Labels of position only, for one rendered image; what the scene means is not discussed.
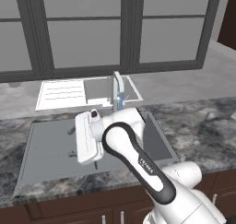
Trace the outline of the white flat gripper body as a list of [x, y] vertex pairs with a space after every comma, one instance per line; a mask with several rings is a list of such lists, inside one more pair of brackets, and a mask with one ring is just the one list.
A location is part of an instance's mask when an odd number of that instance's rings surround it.
[[77, 161], [81, 165], [96, 163], [104, 155], [101, 144], [103, 126], [97, 124], [99, 120], [97, 111], [82, 112], [76, 116]]

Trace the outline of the grey sink basin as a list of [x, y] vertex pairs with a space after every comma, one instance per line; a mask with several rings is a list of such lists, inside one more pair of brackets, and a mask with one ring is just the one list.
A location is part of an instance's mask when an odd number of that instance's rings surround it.
[[[179, 159], [164, 136], [160, 126], [149, 112], [143, 114], [146, 124], [145, 135], [138, 139], [139, 145], [160, 167]], [[124, 170], [126, 166], [116, 157], [105, 153], [96, 163], [81, 165], [77, 158], [69, 158], [68, 153], [77, 154], [74, 134], [68, 130], [75, 126], [73, 119], [33, 123], [14, 191], [15, 197], [32, 195], [28, 188], [37, 183], [82, 177], [106, 171]]]

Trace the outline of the white sink with drainboard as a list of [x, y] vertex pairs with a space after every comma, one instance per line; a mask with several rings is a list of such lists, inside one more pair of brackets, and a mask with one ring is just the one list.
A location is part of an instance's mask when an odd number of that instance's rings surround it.
[[36, 111], [100, 105], [112, 107], [112, 78], [89, 77], [42, 81]]

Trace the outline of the grey sink faucet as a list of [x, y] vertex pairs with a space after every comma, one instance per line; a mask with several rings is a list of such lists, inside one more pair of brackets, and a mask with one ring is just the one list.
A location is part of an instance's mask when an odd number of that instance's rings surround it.
[[112, 109], [117, 112], [124, 107], [124, 81], [118, 71], [112, 75]]

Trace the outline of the dark brown cupboard door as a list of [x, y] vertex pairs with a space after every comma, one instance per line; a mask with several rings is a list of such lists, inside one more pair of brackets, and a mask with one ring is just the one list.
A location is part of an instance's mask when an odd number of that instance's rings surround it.
[[44, 218], [36, 207], [26, 207], [30, 224], [102, 224], [101, 217], [105, 215], [106, 224], [113, 223], [112, 210], [109, 208], [93, 209], [66, 215], [56, 215]]
[[145, 216], [152, 210], [153, 206], [149, 200], [115, 206], [112, 210], [113, 224], [121, 224], [121, 211], [124, 212], [124, 224], [143, 224]]
[[210, 200], [216, 195], [216, 207], [226, 218], [236, 217], [236, 169], [203, 175], [195, 189], [202, 191]]

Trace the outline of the dark framed window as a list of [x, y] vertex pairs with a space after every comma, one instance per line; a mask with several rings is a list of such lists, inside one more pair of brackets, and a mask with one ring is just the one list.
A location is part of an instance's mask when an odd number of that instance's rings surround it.
[[0, 0], [0, 83], [202, 68], [219, 0]]

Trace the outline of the dark brown wall cupboard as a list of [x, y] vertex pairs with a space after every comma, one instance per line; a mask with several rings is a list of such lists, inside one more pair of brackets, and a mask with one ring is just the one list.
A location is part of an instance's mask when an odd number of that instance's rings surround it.
[[218, 42], [236, 51], [236, 0], [228, 0]]

